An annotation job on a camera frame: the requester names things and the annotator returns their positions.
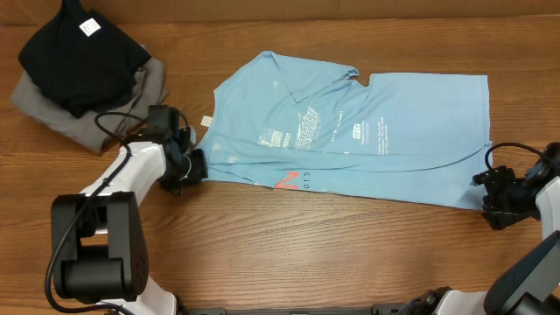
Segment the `light blue printed t-shirt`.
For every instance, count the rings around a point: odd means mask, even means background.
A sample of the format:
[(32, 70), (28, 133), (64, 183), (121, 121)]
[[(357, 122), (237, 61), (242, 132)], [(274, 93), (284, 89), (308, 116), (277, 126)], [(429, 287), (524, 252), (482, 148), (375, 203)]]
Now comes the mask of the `light blue printed t-shirt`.
[(373, 73), (261, 52), (214, 92), (208, 177), (479, 210), (491, 145), (484, 75)]

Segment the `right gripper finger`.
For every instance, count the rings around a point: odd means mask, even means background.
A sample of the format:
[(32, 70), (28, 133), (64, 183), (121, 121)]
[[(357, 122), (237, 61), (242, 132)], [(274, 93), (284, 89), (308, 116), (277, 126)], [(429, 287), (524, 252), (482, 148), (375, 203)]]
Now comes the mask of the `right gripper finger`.
[(529, 213), (483, 211), (482, 217), (493, 230), (502, 230), (530, 217)]
[(506, 186), (515, 182), (515, 173), (505, 165), (486, 170), (472, 177), (473, 186)]

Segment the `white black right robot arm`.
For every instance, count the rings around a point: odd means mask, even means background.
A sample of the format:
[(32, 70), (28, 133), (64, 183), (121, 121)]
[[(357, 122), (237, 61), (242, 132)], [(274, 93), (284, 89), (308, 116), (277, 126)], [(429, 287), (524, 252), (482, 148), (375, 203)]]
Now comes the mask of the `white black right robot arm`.
[[(489, 164), (492, 151), (516, 147), (539, 156), (518, 178), (505, 165)], [(426, 291), (404, 304), (398, 315), (430, 314), (558, 314), (559, 298), (559, 143), (537, 150), (520, 143), (498, 143), (485, 155), (487, 170), (475, 175), (483, 185), (483, 217), (495, 230), (528, 217), (542, 223), (542, 242), (503, 273), (488, 291), (461, 292), (449, 287)]]

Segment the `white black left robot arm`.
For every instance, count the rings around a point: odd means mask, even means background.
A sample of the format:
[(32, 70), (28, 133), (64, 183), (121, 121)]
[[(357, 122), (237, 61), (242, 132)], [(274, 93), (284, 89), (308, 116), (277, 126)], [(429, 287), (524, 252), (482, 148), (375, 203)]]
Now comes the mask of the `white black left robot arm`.
[(207, 177), (191, 127), (142, 129), (113, 164), (78, 194), (51, 208), (52, 257), (45, 297), (62, 313), (185, 314), (181, 299), (149, 274), (139, 206), (154, 183), (181, 193)]

